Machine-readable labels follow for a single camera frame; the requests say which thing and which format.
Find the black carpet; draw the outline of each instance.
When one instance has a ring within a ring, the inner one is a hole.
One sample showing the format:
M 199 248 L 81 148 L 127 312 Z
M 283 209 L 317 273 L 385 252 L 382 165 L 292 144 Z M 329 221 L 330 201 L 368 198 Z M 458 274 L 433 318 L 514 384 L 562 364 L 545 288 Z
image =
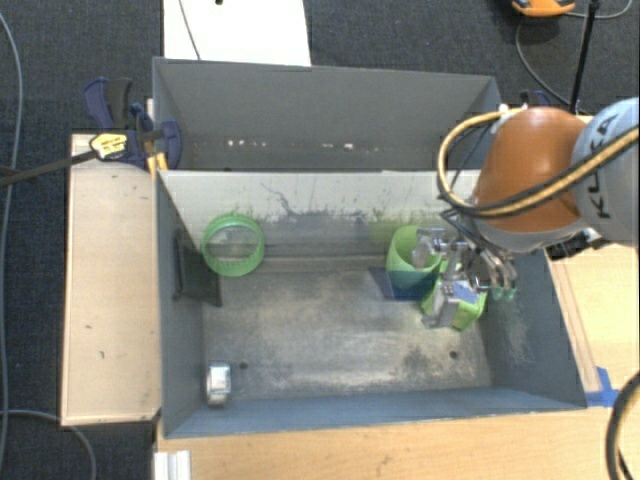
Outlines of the black carpet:
M 518 60 L 514 12 L 500 0 L 304 0 L 314 64 L 492 75 L 503 99 L 539 86 Z M 587 0 L 578 0 L 584 11 Z M 600 12 L 626 0 L 602 0 Z M 97 76 L 134 79 L 132 101 L 151 94 L 151 57 L 162 53 L 161 0 L 0 0 L 25 77 L 19 168 L 68 153 L 74 128 L 92 126 L 80 99 Z M 596 112 L 638 95 L 638 0 L 599 21 L 581 106 Z M 564 17 L 522 30 L 539 75 L 570 96 L 582 21 Z M 16 73 L 0 34 L 0 163 L 8 163 L 15 125 Z M 58 410 L 65 266 L 66 174 L 15 187 L 7 264 L 6 329 L 11 406 Z M 101 479 L 150 472 L 149 424 L 91 427 Z M 68 432 L 12 418 L 2 479 L 84 479 L 88 460 Z

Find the wooden table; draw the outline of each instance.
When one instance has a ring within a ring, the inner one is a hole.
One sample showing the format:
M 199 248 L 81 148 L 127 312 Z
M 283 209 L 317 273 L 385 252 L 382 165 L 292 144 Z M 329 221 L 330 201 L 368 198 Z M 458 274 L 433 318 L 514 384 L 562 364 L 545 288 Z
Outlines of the wooden table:
M 638 260 L 611 246 L 553 266 L 580 308 L 597 365 L 614 388 L 638 369 Z M 164 440 L 190 450 L 194 480 L 226 479 L 606 479 L 610 410 L 502 416 L 313 432 Z M 626 420 L 622 449 L 640 474 L 640 410 Z

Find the gray box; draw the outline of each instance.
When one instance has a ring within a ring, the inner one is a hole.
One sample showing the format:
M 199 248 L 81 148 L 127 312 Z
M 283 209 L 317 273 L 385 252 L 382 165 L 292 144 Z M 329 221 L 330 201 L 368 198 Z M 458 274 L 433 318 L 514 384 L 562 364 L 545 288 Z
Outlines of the gray box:
M 393 231 L 439 223 L 440 140 L 495 110 L 492 78 L 155 59 L 153 96 L 156 121 L 184 135 L 180 169 L 156 184 L 166 437 L 586 407 L 543 254 L 520 258 L 515 299 L 464 333 L 426 329 L 416 302 L 380 286 Z M 178 251 L 233 211 L 261 226 L 262 264 L 220 279 L 181 268 L 194 255 Z M 185 271 L 212 296 L 184 290 Z M 221 409 L 206 403 L 210 361 L 231 365 Z

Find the bin floor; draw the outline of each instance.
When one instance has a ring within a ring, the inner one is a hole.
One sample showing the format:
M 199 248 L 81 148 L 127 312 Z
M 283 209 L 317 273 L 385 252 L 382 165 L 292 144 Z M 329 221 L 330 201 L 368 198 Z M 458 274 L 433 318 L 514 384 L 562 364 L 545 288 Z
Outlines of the bin floor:
M 224 278 L 222 307 L 203 305 L 205 361 L 231 364 L 234 399 L 491 385 L 477 325 L 425 328 L 367 269 L 288 270 Z

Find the white paper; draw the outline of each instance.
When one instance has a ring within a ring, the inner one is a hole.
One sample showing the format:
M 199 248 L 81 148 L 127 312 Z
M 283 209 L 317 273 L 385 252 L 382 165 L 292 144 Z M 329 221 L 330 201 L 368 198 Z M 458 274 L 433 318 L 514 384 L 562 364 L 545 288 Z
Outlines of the white paper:
M 182 0 L 202 60 L 309 66 L 302 0 Z M 164 55 L 196 59 L 178 0 L 164 0 Z

